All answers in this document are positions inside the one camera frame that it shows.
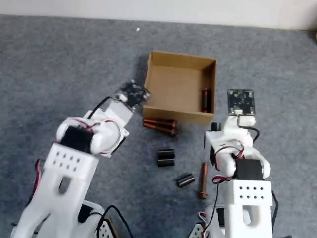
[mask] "robotic arm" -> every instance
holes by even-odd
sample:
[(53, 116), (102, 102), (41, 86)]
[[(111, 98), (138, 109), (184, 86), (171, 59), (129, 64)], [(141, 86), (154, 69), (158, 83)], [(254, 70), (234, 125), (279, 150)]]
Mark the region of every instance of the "robotic arm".
[[(103, 208), (85, 201), (98, 164), (96, 155), (110, 157), (129, 135), (125, 129), (136, 108), (150, 96), (134, 81), (121, 87), (114, 97), (107, 97), (82, 118), (67, 118), (58, 128), (57, 142), (50, 149), (44, 172), (31, 202), (24, 209), (12, 238), (31, 238), (41, 224), (39, 238), (92, 238)], [(111, 100), (102, 111), (99, 106)], [(59, 191), (64, 179), (69, 185)], [(90, 213), (79, 222), (86, 207)]]
[(225, 228), (221, 229), (217, 212), (209, 206), (203, 238), (208, 232), (212, 238), (272, 238), (271, 182), (264, 180), (270, 175), (270, 163), (253, 148), (258, 135), (253, 139), (248, 131), (256, 130), (252, 127), (253, 91), (229, 90), (228, 111), (223, 130), (219, 123), (213, 123), (204, 143), (212, 165), (228, 180), (224, 183)]

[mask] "black cylinder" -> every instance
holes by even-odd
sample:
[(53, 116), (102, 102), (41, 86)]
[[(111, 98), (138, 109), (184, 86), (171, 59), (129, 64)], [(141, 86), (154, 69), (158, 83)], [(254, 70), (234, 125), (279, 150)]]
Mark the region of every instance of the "black cylinder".
[(159, 167), (165, 167), (165, 166), (174, 166), (175, 160), (173, 158), (171, 159), (158, 159), (158, 166)]
[(174, 149), (164, 149), (158, 151), (159, 159), (174, 159), (175, 158), (175, 150)]
[(180, 179), (177, 180), (177, 186), (184, 187), (194, 181), (195, 181), (195, 177), (193, 176), (193, 174), (187, 174), (186, 176), (181, 177)]
[(211, 123), (211, 131), (221, 131), (221, 123), (220, 122), (212, 122)]

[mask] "cardboard box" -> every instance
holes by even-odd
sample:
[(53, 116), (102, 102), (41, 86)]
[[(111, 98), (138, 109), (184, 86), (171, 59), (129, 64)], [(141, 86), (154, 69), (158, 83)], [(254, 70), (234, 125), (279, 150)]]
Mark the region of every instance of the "cardboard box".
[[(216, 60), (152, 51), (145, 88), (152, 95), (143, 107), (145, 118), (208, 124), (213, 119)], [(211, 113), (202, 112), (202, 90), (211, 90)]]

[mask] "gray carpet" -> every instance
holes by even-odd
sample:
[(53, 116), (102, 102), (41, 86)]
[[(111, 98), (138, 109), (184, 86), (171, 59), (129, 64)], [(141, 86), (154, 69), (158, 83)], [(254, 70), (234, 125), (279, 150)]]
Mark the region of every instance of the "gray carpet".
[[(227, 114), (226, 90), (253, 88), (255, 147), (271, 162), (280, 202), (274, 237), (317, 233), (317, 45), (302, 31), (194, 24), (0, 17), (0, 231), (9, 237), (33, 186), (34, 162), (45, 159), (59, 124), (82, 116), (123, 82), (144, 81), (149, 51), (217, 58), (216, 120)], [(137, 238), (186, 238), (206, 201), (198, 183), (177, 188), (184, 172), (199, 176), (205, 127), (180, 126), (171, 139), (142, 128), (111, 159), (100, 159), (87, 200), (117, 205)], [(176, 165), (158, 168), (155, 151), (173, 147)], [(215, 175), (211, 169), (210, 176)], [(219, 204), (223, 204), (220, 187)], [(111, 212), (120, 237), (128, 237)]]

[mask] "bolt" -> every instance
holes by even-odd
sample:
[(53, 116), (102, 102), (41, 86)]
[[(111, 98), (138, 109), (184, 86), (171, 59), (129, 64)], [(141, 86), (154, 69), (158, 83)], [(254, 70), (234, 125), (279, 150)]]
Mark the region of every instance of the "bolt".
[(144, 123), (151, 123), (155, 125), (164, 125), (171, 128), (176, 128), (177, 121), (175, 120), (168, 120), (168, 119), (143, 119)]
[(165, 134), (168, 134), (170, 136), (177, 136), (177, 130), (176, 129), (168, 129), (168, 128), (164, 128), (158, 125), (153, 125), (153, 124), (149, 124), (149, 123), (143, 123), (143, 126), (145, 128), (149, 128), (149, 129), (153, 129), (153, 130), (157, 130), (160, 132), (163, 132)]
[(207, 173), (208, 173), (208, 164), (203, 163), (201, 191), (199, 192), (200, 199), (206, 199), (208, 197), (208, 194), (207, 194)]

